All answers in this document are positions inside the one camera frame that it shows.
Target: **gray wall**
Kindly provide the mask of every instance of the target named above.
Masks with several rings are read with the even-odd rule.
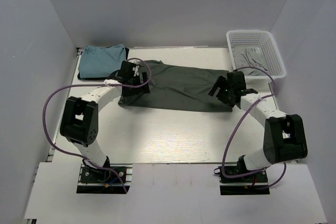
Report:
[[[285,1],[51,0],[77,47],[224,45],[228,30],[270,30]]]
[[[279,106],[303,117],[306,163],[328,223],[336,223],[336,0],[287,0],[271,32],[287,69]]]
[[[0,0],[0,223],[21,223],[35,170],[49,149],[42,107],[70,82],[75,52],[50,0]],[[64,95],[50,106],[51,132]]]

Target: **crumpled gray cloth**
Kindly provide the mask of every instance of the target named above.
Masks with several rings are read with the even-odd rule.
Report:
[[[268,72],[268,66],[262,53],[258,47],[234,47],[232,48],[233,58],[236,68],[256,67]],[[257,69],[240,70],[246,76],[264,76],[265,74]]]
[[[150,93],[121,97],[120,106],[138,106],[155,109],[198,112],[231,112],[232,108],[208,93],[219,76],[226,77],[228,71],[179,67],[161,61],[145,61],[152,71]],[[139,73],[148,73],[141,67]]]

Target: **dark green cloth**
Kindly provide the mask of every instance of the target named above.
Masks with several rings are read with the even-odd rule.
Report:
[[[150,93],[121,97],[121,106],[184,110],[199,112],[231,112],[232,108],[208,95],[219,76],[226,77],[226,70],[200,69],[166,65],[148,60],[152,70]],[[142,73],[148,69],[141,67]]]

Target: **teal towel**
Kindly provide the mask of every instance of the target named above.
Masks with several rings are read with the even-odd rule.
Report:
[[[79,62],[79,78],[105,78],[119,70],[121,63],[127,59],[123,44],[101,48],[87,46]]]

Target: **laundry basket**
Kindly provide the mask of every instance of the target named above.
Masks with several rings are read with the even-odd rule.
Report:
[[[233,69],[236,69],[232,48],[243,46],[260,48],[264,54],[269,74],[274,78],[286,76],[286,70],[273,36],[268,31],[262,30],[232,30],[226,33]],[[268,76],[246,76],[246,82],[267,81]]]

